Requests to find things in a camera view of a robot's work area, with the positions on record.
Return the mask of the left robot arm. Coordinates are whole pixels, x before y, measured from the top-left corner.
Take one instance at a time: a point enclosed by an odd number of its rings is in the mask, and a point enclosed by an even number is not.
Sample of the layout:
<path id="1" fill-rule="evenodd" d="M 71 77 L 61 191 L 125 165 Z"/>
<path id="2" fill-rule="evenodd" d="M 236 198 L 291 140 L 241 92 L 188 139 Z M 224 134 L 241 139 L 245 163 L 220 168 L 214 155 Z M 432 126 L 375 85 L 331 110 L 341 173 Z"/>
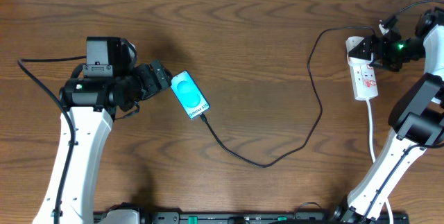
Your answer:
<path id="1" fill-rule="evenodd" d="M 75 68 L 56 101 L 60 142 L 44 201 L 34 223 L 93 223 L 101 155 L 121 110 L 126 117 L 171 86 L 160 61 L 137 64 L 137 51 L 120 37 L 88 37 L 86 62 Z"/>

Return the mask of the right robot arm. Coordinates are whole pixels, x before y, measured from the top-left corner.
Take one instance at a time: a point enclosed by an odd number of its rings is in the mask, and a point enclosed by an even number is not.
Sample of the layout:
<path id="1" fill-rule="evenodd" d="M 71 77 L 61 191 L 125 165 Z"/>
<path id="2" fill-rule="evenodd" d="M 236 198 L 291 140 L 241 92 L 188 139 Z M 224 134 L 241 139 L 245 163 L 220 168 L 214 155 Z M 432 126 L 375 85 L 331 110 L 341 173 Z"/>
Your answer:
<path id="1" fill-rule="evenodd" d="M 396 103 L 386 143 L 364 179 L 337 207 L 330 220 L 337 223 L 376 223 L 383 204 L 400 178 L 428 148 L 443 147 L 443 113 L 429 108 L 443 104 L 443 9 L 424 12 L 415 35 L 402 39 L 397 15 L 381 21 L 381 36 L 349 37 L 347 61 L 354 85 L 375 84 L 374 68 L 398 72 L 404 63 L 424 59 L 424 74 Z"/>

